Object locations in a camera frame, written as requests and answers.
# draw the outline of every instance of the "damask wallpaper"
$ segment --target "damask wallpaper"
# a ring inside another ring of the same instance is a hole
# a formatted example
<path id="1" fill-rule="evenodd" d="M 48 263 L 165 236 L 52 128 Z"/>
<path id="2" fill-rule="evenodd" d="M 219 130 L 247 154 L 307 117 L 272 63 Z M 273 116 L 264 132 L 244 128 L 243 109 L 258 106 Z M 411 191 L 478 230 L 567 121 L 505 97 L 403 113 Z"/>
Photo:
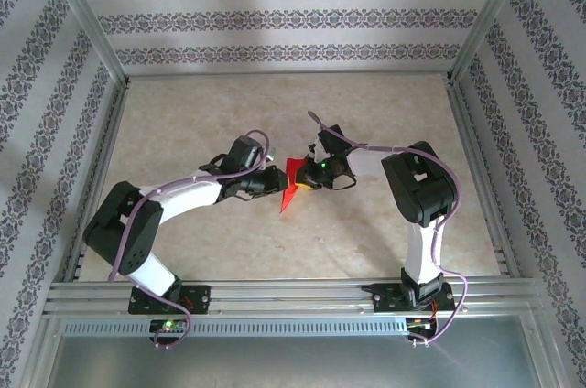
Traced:
<path id="1" fill-rule="evenodd" d="M 586 386 L 584 0 L 506 0 L 460 88 L 525 276 Z"/>
<path id="2" fill-rule="evenodd" d="M 449 70 L 485 0 L 88 0 L 130 75 Z"/>
<path id="3" fill-rule="evenodd" d="M 0 0 L 0 387 L 18 386 L 115 87 L 66 0 Z"/>

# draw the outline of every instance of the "aluminum frame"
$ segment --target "aluminum frame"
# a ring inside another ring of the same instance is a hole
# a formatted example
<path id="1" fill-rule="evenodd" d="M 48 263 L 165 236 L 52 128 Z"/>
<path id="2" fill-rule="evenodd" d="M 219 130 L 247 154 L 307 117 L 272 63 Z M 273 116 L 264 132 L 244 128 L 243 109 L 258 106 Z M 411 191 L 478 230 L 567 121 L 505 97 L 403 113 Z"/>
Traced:
<path id="1" fill-rule="evenodd" d="M 110 72 L 116 84 L 124 85 L 128 80 L 128 76 L 114 48 L 112 48 L 108 37 L 104 33 L 102 25 L 100 25 L 97 16 L 88 4 L 88 0 L 67 0 L 67 2 L 73 10 L 73 13 L 75 13 L 75 16 L 78 17 L 81 26 L 97 49 L 103 64 Z"/>
<path id="2" fill-rule="evenodd" d="M 457 296 L 462 284 L 448 279 Z M 378 321 L 406 314 L 375 313 L 371 296 L 361 286 L 375 282 L 399 283 L 399 279 L 344 280 L 255 280 L 188 282 L 190 285 L 212 287 L 208 315 L 196 315 L 198 320 L 231 320 L 231 324 L 270 323 L 275 320 L 339 319 Z M 127 312 L 132 284 L 120 283 L 55 283 L 49 290 L 33 353 L 27 362 L 23 387 L 44 387 L 49 384 L 60 341 L 66 336 L 68 323 L 105 321 L 149 322 L 165 316 L 139 316 Z M 469 296 L 458 318 L 518 317 L 527 340 L 541 386 L 566 387 L 563 365 L 553 338 L 541 320 L 543 307 L 535 282 L 528 278 L 473 277 Z M 409 312 L 409 317 L 428 316 Z M 450 312 L 440 312 L 446 318 Z M 380 334 L 392 334 L 381 331 Z"/>
<path id="3" fill-rule="evenodd" d="M 97 160 L 95 170 L 95 182 L 91 185 L 85 185 L 84 190 L 89 189 L 88 204 L 85 207 L 84 214 L 81 216 L 80 227 L 85 228 L 90 222 L 93 214 L 98 210 L 100 202 L 100 195 L 102 194 L 103 183 L 106 179 L 106 173 L 110 166 L 110 159 L 114 151 L 114 144 L 116 142 L 116 136 L 118 135 L 118 129 L 122 122 L 122 114 L 125 109 L 126 96 L 130 90 L 130 83 L 123 85 L 116 93 L 114 93 L 111 102 L 114 104 L 114 111 L 110 119 L 106 118 L 106 123 L 103 125 L 103 129 L 100 133 L 99 142 L 103 143 L 103 146 L 98 145 L 96 148 L 102 149 L 96 155 L 94 160 Z M 85 244 L 83 243 L 83 231 L 76 231 L 77 237 L 72 241 L 71 255 L 69 261 L 64 265 L 65 272 L 63 274 L 62 281 L 73 281 L 77 277 L 77 273 L 81 269 L 82 255 L 85 251 Z"/>
<path id="4" fill-rule="evenodd" d="M 503 219 L 494 198 L 493 187 L 483 162 L 483 154 L 476 141 L 472 123 L 464 107 L 463 97 L 457 84 L 444 79 L 451 110 L 460 134 L 464 154 L 472 173 L 472 180 L 484 214 L 484 221 L 493 242 L 496 260 L 503 275 L 520 277 L 513 248 L 506 235 Z"/>
<path id="5" fill-rule="evenodd" d="M 504 2 L 505 0 L 486 0 L 484 3 L 482 10 L 472 25 L 470 34 L 461 46 L 458 56 L 454 61 L 450 73 L 450 81 L 452 83 L 460 80 L 461 75 L 465 72 L 466 67 L 472 61 L 474 53 L 483 42 L 484 36 L 496 19 L 496 15 Z"/>

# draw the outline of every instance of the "floor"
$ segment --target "floor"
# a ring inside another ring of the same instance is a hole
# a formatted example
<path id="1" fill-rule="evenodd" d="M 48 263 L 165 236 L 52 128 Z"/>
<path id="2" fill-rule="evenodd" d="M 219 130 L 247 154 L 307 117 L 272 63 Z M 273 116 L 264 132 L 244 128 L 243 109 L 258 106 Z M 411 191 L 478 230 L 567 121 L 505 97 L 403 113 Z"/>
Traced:
<path id="1" fill-rule="evenodd" d="M 380 146 L 429 141 L 463 190 L 444 233 L 442 264 L 466 275 L 499 275 L 493 246 L 439 75 L 298 74 L 132 81 L 103 194 L 189 175 L 250 129 L 268 133 L 276 162 L 304 157 L 319 128 L 339 124 Z M 386 180 L 360 178 L 345 191 L 301 190 L 279 214 L 281 195 L 192 210 L 160 227 L 153 248 L 184 279 L 398 276 L 407 226 Z M 88 250 L 82 281 L 109 265 Z"/>

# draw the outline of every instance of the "black joint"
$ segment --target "black joint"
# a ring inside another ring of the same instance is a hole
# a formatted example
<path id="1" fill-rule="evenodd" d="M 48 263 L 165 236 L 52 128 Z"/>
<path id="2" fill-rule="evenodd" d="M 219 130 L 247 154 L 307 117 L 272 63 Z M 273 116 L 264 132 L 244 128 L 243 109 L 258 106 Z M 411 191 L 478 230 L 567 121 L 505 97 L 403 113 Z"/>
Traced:
<path id="1" fill-rule="evenodd" d="M 401 293 L 409 307 L 427 306 L 431 299 L 441 290 L 442 285 L 443 274 L 439 274 L 427 283 L 418 284 L 409 276 L 404 267 L 401 268 Z"/>
<path id="2" fill-rule="evenodd" d="M 218 175 L 223 174 L 223 172 L 220 170 L 220 168 L 212 163 L 200 166 L 199 170 L 208 172 L 213 176 L 218 176 Z"/>
<path id="3" fill-rule="evenodd" d="M 270 166 L 265 170 L 257 170 L 243 177 L 240 181 L 239 189 L 253 198 L 260 198 L 283 191 L 287 186 L 287 174 L 276 166 Z"/>
<path id="4" fill-rule="evenodd" d="M 128 216 L 143 196 L 129 182 L 114 185 L 93 219 L 83 232 L 83 240 L 110 265 L 118 252 L 125 224 L 121 215 Z M 158 224 L 163 215 L 160 203 L 147 200 L 136 214 L 128 233 L 124 256 L 120 263 L 121 275 L 132 274 L 147 259 L 157 235 Z"/>
<path id="5" fill-rule="evenodd" d="M 256 140 L 250 136 L 241 135 L 233 142 L 228 155 L 223 158 L 220 170 L 223 173 L 238 173 L 250 168 L 262 149 L 263 147 Z"/>
<path id="6" fill-rule="evenodd" d="M 425 141 L 410 148 L 437 157 Z M 391 155 L 381 162 L 396 205 L 405 219 L 427 228 L 431 221 L 451 211 L 456 187 L 448 172 L 438 164 L 408 152 Z"/>
<path id="7" fill-rule="evenodd" d="M 330 129 L 337 134 L 344 136 L 342 129 L 337 124 L 330 127 Z M 329 153 L 332 156 L 339 155 L 340 153 L 343 153 L 352 147 L 346 141 L 336 135 L 331 134 L 327 130 L 322 130 L 319 132 L 318 138 L 320 139 L 321 145 L 323 146 L 323 149 L 326 151 L 326 153 Z"/>
<path id="8" fill-rule="evenodd" d="M 216 203 L 220 203 L 232 196 L 238 194 L 240 191 L 240 182 L 241 179 L 228 179 L 222 183 L 222 189 L 220 190 L 220 195 L 216 200 Z"/>

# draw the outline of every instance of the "perforated metal strip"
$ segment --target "perforated metal strip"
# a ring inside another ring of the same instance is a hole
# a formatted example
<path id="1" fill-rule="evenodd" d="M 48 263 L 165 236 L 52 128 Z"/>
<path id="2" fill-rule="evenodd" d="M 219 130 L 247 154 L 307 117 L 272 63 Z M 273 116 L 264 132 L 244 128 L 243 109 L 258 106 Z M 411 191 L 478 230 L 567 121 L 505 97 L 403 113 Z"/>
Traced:
<path id="1" fill-rule="evenodd" d="M 68 320 L 66 337 L 145 337 L 149 333 L 148 319 Z M 181 331 L 171 331 L 161 336 L 177 336 Z M 199 338 L 218 337 L 323 337 L 323 336 L 394 336 L 407 334 L 403 317 L 376 319 L 315 318 L 315 319 L 196 319 L 190 336 Z"/>

